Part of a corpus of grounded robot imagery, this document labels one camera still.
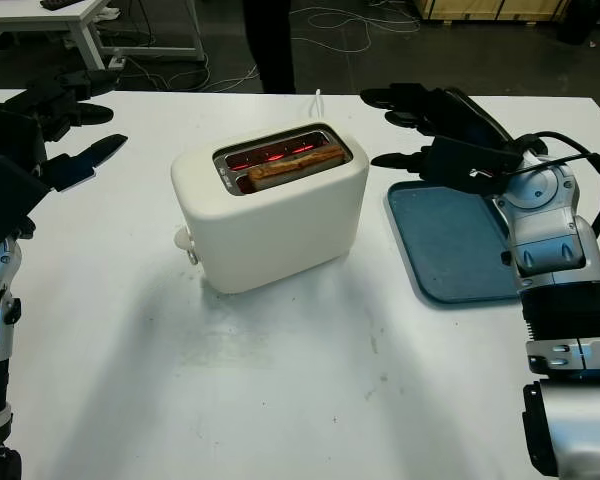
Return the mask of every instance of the person's leg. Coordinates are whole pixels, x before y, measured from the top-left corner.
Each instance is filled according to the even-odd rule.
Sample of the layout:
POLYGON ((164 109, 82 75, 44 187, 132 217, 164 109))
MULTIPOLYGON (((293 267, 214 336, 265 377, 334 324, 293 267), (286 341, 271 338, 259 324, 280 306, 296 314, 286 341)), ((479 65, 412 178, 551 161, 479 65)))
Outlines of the person's leg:
POLYGON ((265 93, 295 93, 291 57, 291 0, 242 0, 251 55, 265 93))

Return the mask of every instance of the blue tray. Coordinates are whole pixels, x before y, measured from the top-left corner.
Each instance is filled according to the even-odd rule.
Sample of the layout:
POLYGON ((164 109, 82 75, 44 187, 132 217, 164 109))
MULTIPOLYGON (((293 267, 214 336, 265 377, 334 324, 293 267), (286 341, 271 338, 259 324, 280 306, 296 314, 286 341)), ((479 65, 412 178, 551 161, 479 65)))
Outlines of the blue tray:
POLYGON ((518 297, 502 264, 507 227, 478 195, 426 182, 402 182, 388 194, 398 231, 421 290, 441 303, 518 297))

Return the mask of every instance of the table surface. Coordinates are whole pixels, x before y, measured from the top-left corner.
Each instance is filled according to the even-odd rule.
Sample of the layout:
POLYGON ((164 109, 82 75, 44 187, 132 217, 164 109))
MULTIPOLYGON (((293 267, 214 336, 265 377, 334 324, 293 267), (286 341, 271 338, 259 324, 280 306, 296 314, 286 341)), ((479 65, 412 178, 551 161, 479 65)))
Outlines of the table surface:
POLYGON ((59 10, 42 8, 39 0, 0 0, 0 23, 75 22, 83 20, 103 0, 83 0, 59 10))
MULTIPOLYGON (((173 244, 183 221, 170 164, 207 142, 308 119, 312 97, 98 100, 114 120, 72 130, 50 155, 111 133, 129 141, 96 179, 34 211, 12 288, 24 315, 8 444, 25 478, 542 478, 520 417, 522 387, 536 378, 520 305, 422 298, 386 207, 387 189, 412 176, 371 169, 348 255, 221 295, 173 244)), ((513 135, 552 129, 600 152, 590 99, 476 100, 513 135)), ((370 157, 430 142, 356 97, 324 101, 370 157)), ((586 163, 574 169, 592 219, 599 181, 586 163)))

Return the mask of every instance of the dark floor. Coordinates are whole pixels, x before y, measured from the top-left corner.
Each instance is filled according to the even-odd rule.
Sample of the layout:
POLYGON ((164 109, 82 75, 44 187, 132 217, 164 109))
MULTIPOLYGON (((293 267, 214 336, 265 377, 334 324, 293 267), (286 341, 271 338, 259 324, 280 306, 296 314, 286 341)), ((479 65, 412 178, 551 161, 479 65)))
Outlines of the dark floor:
MULTIPOLYGON (((125 30, 114 38, 103 32, 105 41, 133 44, 145 42, 128 16, 129 0, 113 0, 124 15, 106 22, 102 29, 125 30)), ((146 25, 133 2, 131 18, 141 31, 146 25)), ((186 46, 186 8, 184 0, 144 0, 157 44, 186 46)), ((211 69, 210 82, 241 78, 253 67, 244 39, 240 0, 198 1, 198 15, 211 69)), ((375 18, 406 21, 398 13, 365 6, 364 0, 294 0, 293 8, 328 6, 375 18)), ((389 8, 402 8, 391 3, 389 8)), ((307 23, 312 12, 292 15, 294 37, 308 38, 336 49, 358 50, 367 44, 365 26, 359 22, 331 30, 317 29, 307 23)), ((337 23, 340 18, 317 18, 321 25, 337 23)), ((413 24, 387 24, 398 30, 413 29, 413 24)), ((593 97, 600 105, 600 28, 592 40, 595 47, 570 46, 555 39, 555 27, 520 24, 455 23, 451 27, 422 24, 417 32, 394 33, 370 28, 371 46, 361 53, 342 53, 323 46, 296 40, 294 63, 300 93, 357 93, 363 88, 384 86, 390 82, 422 82, 429 87, 455 85, 475 95, 547 95, 593 97)), ((22 87, 27 79, 49 69, 67 66, 81 68, 75 50, 65 50, 62 42, 43 34, 20 35, 20 44, 0 51, 0 88, 22 87)), ((165 80, 177 73, 194 73, 173 79, 173 89, 199 85, 205 78, 200 65, 191 62, 165 63, 164 59, 140 62, 144 68, 165 80)), ((123 89, 164 89, 158 77, 147 80, 132 64, 127 64, 123 89)), ((214 85, 209 90, 231 86, 235 82, 214 85)), ((246 80, 233 92, 259 92, 257 79, 246 80)))

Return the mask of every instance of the white toaster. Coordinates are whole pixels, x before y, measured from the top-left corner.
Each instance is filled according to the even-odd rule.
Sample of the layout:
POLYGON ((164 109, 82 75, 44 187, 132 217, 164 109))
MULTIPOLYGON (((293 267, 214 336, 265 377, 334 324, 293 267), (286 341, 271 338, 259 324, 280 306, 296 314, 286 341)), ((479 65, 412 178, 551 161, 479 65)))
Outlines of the white toaster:
POLYGON ((223 293, 293 275, 351 248, 368 170, 358 143, 323 122, 184 154, 171 167, 188 227, 181 232, 184 241, 176 243, 194 263, 200 261, 209 283, 223 293), (321 152, 339 151, 336 146, 342 155, 335 163, 321 171, 303 166, 321 152), (292 165, 298 178, 254 191, 254 185, 262 188, 253 180, 257 169, 292 165))

